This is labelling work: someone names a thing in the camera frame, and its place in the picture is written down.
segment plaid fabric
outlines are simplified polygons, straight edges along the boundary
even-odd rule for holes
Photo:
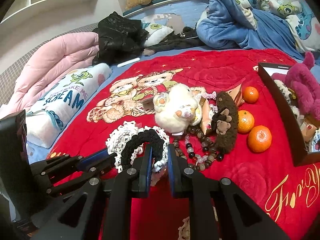
[[[98,27],[98,23],[89,24],[80,28],[73,29],[66,33],[62,33],[58,36],[62,36],[67,33],[84,33],[84,32],[91,32],[94,28]],[[15,81],[17,80],[18,76],[24,67],[24,65],[28,62],[31,56],[45,43],[55,39],[53,37],[50,40],[42,42],[37,47],[33,48],[27,54],[23,55],[19,58],[15,63],[13,63],[10,67],[8,67],[1,75],[0,75],[0,105],[7,104],[14,92]]]

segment silver bolt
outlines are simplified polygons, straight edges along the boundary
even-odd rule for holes
[[[223,178],[223,179],[221,180],[221,183],[222,183],[223,185],[230,185],[230,184],[231,184],[231,180],[228,179],[228,178]]]
[[[129,174],[129,175],[133,175],[133,174],[135,174],[137,172],[137,170],[135,169],[135,168],[129,168],[129,169],[127,169],[127,173]]]
[[[185,168],[185,169],[183,170],[183,172],[184,172],[185,174],[190,175],[190,174],[193,173],[193,169],[192,169],[192,168]]]
[[[91,178],[89,180],[90,185],[94,186],[97,185],[99,183],[99,179],[98,178]]]

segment magenta stuffed animal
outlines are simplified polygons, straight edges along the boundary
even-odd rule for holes
[[[311,114],[320,120],[320,85],[310,71],[314,64],[315,59],[308,51],[304,61],[294,64],[286,75],[274,73],[271,77],[273,80],[281,80],[296,93],[302,114]]]

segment tangerine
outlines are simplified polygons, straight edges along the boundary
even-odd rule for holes
[[[259,97],[259,92],[254,87],[246,87],[243,90],[242,95],[243,95],[244,101],[246,101],[247,103],[253,104],[257,102]]]
[[[258,125],[253,127],[248,136],[248,146],[255,153],[267,150],[272,141],[272,135],[268,127]]]
[[[248,133],[254,127],[254,117],[246,110],[238,111],[239,123],[238,132]]]

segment blue blanket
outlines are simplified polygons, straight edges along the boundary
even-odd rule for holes
[[[197,26],[197,34],[215,49],[279,49],[293,58],[304,59],[285,20],[252,8],[257,29],[247,21],[235,0],[202,0],[209,4],[208,18]]]

